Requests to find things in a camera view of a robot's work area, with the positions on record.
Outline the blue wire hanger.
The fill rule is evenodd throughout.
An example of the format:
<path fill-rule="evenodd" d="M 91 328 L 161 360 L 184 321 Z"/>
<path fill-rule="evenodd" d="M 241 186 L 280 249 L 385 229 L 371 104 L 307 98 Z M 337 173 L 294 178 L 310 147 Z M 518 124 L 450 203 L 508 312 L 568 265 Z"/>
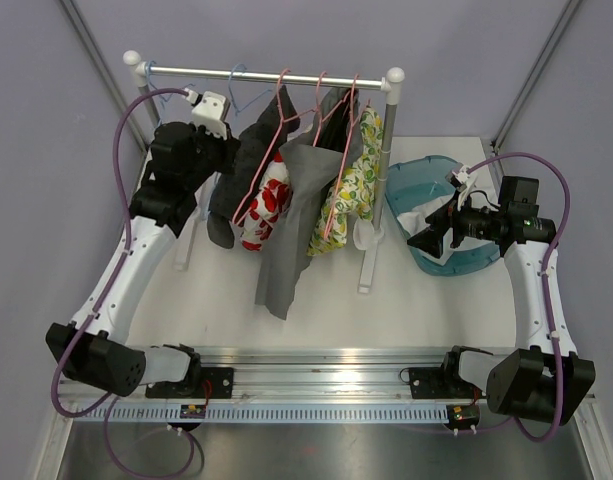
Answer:
<path fill-rule="evenodd" d="M 255 92 L 252 92 L 250 87 L 244 88 L 244 93 L 239 93 L 237 89 L 234 87 L 236 82 L 233 80 L 233 75 L 235 72 L 245 73 L 247 71 L 247 66 L 240 62 L 235 64 L 229 74 L 229 79 L 227 82 L 227 93 L 229 95 L 232 116 L 230 117 L 230 125 L 233 130 L 239 129 L 239 124 L 241 121 L 238 119 L 243 112 L 253 105 L 255 102 L 263 99 L 266 95 L 271 93 L 271 89 L 268 87 L 257 87 Z M 204 186 L 202 189 L 201 196 L 201 206 L 203 208 L 202 213 L 200 214 L 200 220 L 202 222 L 206 222 L 209 216 L 209 204 L 212 193 L 215 190 L 215 187 L 220 179 L 221 174 L 215 173 L 208 182 L 207 186 Z"/>
<path fill-rule="evenodd" d="M 146 65 L 145 65 L 145 73 L 146 73 L 147 86 L 151 90 L 159 90 L 159 87 L 153 81 L 153 74 L 152 74 L 152 68 L 154 66 L 156 66 L 156 65 L 157 65 L 157 63 L 154 60 L 147 61 Z M 192 89 L 192 90 L 194 90 L 195 87 L 196 87 L 195 83 L 188 83 L 188 84 L 183 85 L 183 86 L 177 86 L 177 89 L 180 89 L 180 90 Z M 165 120 L 166 106 L 170 102 L 172 97 L 173 97 L 173 94 L 172 93 L 168 93 L 168 94 L 159 94 L 159 95 L 157 95 L 154 98 L 155 111 L 156 111 L 156 113 L 158 115 L 158 120 L 155 123 L 156 127 L 159 127 L 163 123 L 163 121 Z"/>

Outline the red poppy white skirt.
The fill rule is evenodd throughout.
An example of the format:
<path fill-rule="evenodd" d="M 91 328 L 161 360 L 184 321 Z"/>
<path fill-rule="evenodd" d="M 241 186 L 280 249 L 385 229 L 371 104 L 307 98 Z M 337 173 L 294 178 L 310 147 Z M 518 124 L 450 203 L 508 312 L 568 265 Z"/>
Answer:
<path fill-rule="evenodd" d="M 291 196 L 288 169 L 281 154 L 273 153 L 263 168 L 257 194 L 240 223 L 240 243 L 246 250 L 262 250 L 280 215 L 287 210 Z"/>

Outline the plain grey skirt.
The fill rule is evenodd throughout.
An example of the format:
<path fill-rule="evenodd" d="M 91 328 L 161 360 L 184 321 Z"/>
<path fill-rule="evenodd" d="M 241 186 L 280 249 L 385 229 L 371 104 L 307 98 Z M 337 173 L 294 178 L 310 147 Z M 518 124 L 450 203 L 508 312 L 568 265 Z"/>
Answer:
<path fill-rule="evenodd" d="M 322 114 L 326 116 L 346 92 L 333 88 L 322 100 Z M 255 303 L 266 307 L 269 313 L 285 320 L 295 296 L 299 277 L 310 264 L 307 248 L 320 211 L 331 184 L 337 179 L 346 143 L 347 121 L 340 122 L 338 139 L 331 148 L 325 146 L 324 137 L 333 131 L 333 123 L 344 112 L 340 105 L 324 122 L 316 147 L 312 146 L 317 119 L 310 131 L 287 142 L 279 149 L 288 169 L 292 196 L 288 209 L 280 215 L 270 238 L 262 249 Z M 353 130 L 345 167 L 362 153 L 359 127 Z"/>

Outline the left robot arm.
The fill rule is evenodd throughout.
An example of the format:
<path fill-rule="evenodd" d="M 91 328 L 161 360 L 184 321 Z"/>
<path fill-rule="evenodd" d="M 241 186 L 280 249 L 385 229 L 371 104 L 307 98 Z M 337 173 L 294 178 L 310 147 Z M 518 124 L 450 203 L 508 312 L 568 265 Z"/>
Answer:
<path fill-rule="evenodd" d="M 162 258 L 197 208 L 196 192 L 216 172 L 229 173 L 239 142 L 223 120 L 158 127 L 128 223 L 89 300 L 46 343 L 58 363 L 52 383 L 78 381 L 126 397 L 138 386 L 167 382 L 181 397 L 199 392 L 201 360 L 193 349 L 127 346 L 131 323 Z"/>

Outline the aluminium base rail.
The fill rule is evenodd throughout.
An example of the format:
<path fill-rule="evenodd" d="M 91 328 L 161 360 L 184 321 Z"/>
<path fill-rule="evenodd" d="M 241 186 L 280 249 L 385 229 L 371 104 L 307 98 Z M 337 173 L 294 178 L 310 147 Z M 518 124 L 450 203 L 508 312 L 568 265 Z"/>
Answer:
<path fill-rule="evenodd" d="M 410 368 L 435 368 L 440 349 L 325 349 L 322 351 L 199 351 L 199 361 L 181 381 L 165 386 L 146 376 L 146 360 L 113 351 L 74 359 L 65 369 L 60 391 L 85 397 L 98 388 L 122 398 L 181 403 L 323 402 L 393 403 L 413 400 Z"/>

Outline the left frame post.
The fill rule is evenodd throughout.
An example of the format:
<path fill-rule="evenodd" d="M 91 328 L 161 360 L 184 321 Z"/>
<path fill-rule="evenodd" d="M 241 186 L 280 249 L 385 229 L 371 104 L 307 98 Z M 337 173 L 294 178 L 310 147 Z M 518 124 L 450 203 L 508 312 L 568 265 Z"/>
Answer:
<path fill-rule="evenodd" d="M 128 103 L 81 8 L 75 0 L 57 0 L 56 3 L 81 44 L 116 113 L 121 116 Z"/>

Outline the lemon print skirt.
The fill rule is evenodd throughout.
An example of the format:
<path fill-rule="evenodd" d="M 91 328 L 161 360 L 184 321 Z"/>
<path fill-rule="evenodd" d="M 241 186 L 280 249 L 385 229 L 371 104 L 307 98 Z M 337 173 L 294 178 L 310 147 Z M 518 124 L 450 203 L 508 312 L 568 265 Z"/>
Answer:
<path fill-rule="evenodd" d="M 373 218 L 383 139 L 382 120 L 375 108 L 366 106 L 357 126 L 362 138 L 362 153 L 345 168 L 336 197 L 333 197 L 336 183 L 331 186 L 309 241 L 307 255 L 310 257 L 344 248 L 351 217 L 366 221 Z"/>

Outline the clothes rack silver white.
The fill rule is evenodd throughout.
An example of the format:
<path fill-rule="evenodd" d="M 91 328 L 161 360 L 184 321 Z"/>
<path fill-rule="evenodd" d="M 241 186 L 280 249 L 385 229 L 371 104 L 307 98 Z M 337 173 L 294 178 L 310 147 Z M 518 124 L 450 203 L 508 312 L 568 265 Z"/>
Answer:
<path fill-rule="evenodd" d="M 149 93 L 153 90 L 153 88 L 149 86 L 149 79 L 153 76 L 176 76 L 208 80 L 234 80 L 239 82 L 257 82 L 265 84 L 277 83 L 279 85 L 288 84 L 313 87 L 351 87 L 355 89 L 372 90 L 383 93 L 385 95 L 385 111 L 383 116 L 384 133 L 378 164 L 379 177 L 377 178 L 376 183 L 375 204 L 372 219 L 374 234 L 368 249 L 364 253 L 358 281 L 358 292 L 360 294 L 368 294 L 371 292 L 378 256 L 378 245 L 381 242 L 379 235 L 383 233 L 381 219 L 385 204 L 387 170 L 391 157 L 396 113 L 401 99 L 402 86 L 405 80 L 405 73 L 402 68 L 392 67 L 387 71 L 386 75 L 382 77 L 382 79 L 371 80 L 329 77 L 325 74 L 318 77 L 312 75 L 296 75 L 288 71 L 284 73 L 262 73 L 238 70 L 236 68 L 226 71 L 214 69 L 166 67 L 149 64 L 147 61 L 142 59 L 138 52 L 134 50 L 128 50 L 123 54 L 123 63 L 130 70 L 135 86 L 143 94 Z"/>

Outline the dark grey dotted skirt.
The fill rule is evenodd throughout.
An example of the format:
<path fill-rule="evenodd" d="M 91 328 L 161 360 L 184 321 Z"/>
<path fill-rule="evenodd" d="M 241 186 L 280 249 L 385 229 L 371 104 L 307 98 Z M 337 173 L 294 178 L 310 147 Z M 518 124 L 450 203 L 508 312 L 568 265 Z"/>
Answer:
<path fill-rule="evenodd" d="M 241 132 L 239 137 L 241 146 L 235 157 L 235 172 L 220 176 L 210 199 L 206 225 L 209 239 L 219 247 L 232 249 L 234 246 L 232 216 L 248 191 L 251 179 L 277 129 L 278 122 L 277 100 L 274 96 L 257 120 Z M 300 119 L 283 126 L 267 160 L 287 141 L 288 135 L 299 127 Z"/>

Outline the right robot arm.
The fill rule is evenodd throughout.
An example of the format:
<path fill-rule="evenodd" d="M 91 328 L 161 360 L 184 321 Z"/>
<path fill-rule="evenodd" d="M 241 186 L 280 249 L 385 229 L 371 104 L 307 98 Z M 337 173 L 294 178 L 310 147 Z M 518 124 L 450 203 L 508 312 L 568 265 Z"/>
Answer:
<path fill-rule="evenodd" d="M 499 203 L 476 207 L 475 183 L 468 174 L 448 176 L 455 192 L 425 219 L 426 228 L 408 243 L 433 257 L 466 238 L 498 246 L 509 274 L 516 319 L 516 346 L 503 359 L 485 350 L 455 346 L 440 366 L 442 389 L 462 396 L 471 388 L 483 393 L 489 410 L 516 424 L 548 424 L 532 441 L 551 438 L 580 405 L 596 378 L 592 361 L 579 357 L 566 327 L 557 280 L 561 224 L 538 215 L 539 182 L 504 177 Z"/>

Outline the frame post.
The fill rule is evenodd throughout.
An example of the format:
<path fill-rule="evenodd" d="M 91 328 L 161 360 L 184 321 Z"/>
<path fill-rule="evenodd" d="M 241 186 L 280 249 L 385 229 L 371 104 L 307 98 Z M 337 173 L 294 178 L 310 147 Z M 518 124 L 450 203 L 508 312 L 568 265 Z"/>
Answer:
<path fill-rule="evenodd" d="M 492 136 L 489 142 L 489 146 L 493 153 L 499 153 L 501 151 L 505 140 L 508 138 L 513 126 L 537 87 L 542 75 L 545 73 L 551 60 L 557 53 L 561 41 L 584 4 L 584 0 L 567 0 L 564 3 L 554 25 L 552 26 L 535 60 L 533 61 L 528 74 L 521 84 L 518 93 L 515 95 L 500 126 L 497 128 L 495 134 Z"/>
<path fill-rule="evenodd" d="M 81 44 L 116 113 L 121 116 L 128 103 L 81 8 L 75 0 L 57 0 L 56 3 Z"/>

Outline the right frame post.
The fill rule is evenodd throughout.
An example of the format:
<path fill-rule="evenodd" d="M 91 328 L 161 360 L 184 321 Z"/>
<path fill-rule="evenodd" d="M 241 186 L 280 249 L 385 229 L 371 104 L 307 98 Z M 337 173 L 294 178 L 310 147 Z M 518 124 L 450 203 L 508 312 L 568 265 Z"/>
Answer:
<path fill-rule="evenodd" d="M 505 140 L 508 138 L 513 126 L 537 87 L 542 75 L 545 73 L 551 60 L 557 53 L 561 41 L 584 4 L 584 0 L 567 0 L 564 3 L 554 25 L 552 26 L 535 60 L 533 61 L 528 74 L 521 84 L 518 93 L 515 95 L 500 126 L 497 128 L 495 134 L 492 136 L 489 142 L 489 146 L 493 153 L 499 153 L 501 151 Z"/>

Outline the blue plastic basket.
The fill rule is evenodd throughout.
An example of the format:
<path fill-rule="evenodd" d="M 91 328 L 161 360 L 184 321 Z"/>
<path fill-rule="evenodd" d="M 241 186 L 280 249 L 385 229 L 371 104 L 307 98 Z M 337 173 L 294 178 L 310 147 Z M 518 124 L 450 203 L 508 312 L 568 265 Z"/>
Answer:
<path fill-rule="evenodd" d="M 399 226 L 397 216 L 417 205 L 443 195 L 452 195 L 455 188 L 446 175 L 458 168 L 455 160 L 441 155 L 401 162 L 389 167 L 385 197 L 404 238 L 408 234 Z M 490 241 L 466 238 L 448 262 L 441 266 L 418 256 L 409 248 L 417 266 L 433 276 L 461 276 L 483 270 L 499 259 L 499 247 Z"/>

